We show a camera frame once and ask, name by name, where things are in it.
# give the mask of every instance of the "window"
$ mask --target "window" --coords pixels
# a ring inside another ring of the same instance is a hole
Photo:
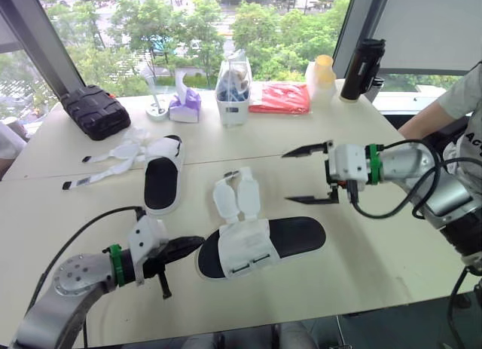
[[[32,135],[56,102],[24,51],[0,54],[0,120],[18,118]]]
[[[417,113],[445,93],[460,76],[379,74],[385,79],[374,106],[383,112]]]
[[[255,80],[303,81],[332,55],[349,0],[40,0],[87,84],[116,96],[172,93],[174,73],[214,89],[246,49]]]

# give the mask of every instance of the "tissue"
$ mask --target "tissue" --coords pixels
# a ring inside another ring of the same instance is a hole
[[[182,79],[185,72],[175,73],[175,89],[177,94],[169,103],[169,119],[184,123],[197,123],[201,108],[201,97],[190,87],[186,87]]]

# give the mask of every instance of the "purple tissue box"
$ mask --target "purple tissue box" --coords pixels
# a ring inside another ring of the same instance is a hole
[[[171,121],[182,121],[184,123],[199,122],[199,110],[201,108],[201,97],[190,87],[186,90],[186,103],[181,104],[176,94],[169,103],[169,119]]]

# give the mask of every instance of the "gray t-shirt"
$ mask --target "gray t-shirt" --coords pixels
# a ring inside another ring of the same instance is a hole
[[[468,126],[457,142],[457,156],[482,161],[482,63],[458,80],[444,95],[438,98],[444,111],[459,119],[472,113]],[[482,167],[462,162],[459,164],[469,188],[482,193]]]

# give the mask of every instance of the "black insole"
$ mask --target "black insole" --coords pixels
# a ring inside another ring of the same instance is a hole
[[[279,257],[297,255],[317,250],[326,241],[323,226],[311,217],[288,217],[270,219],[270,239]],[[206,277],[224,277],[218,253],[219,230],[212,233],[201,246],[197,264]]]
[[[178,136],[167,136],[179,141]],[[153,210],[162,210],[174,203],[177,195],[178,169],[165,157],[153,159],[145,170],[144,202]]]

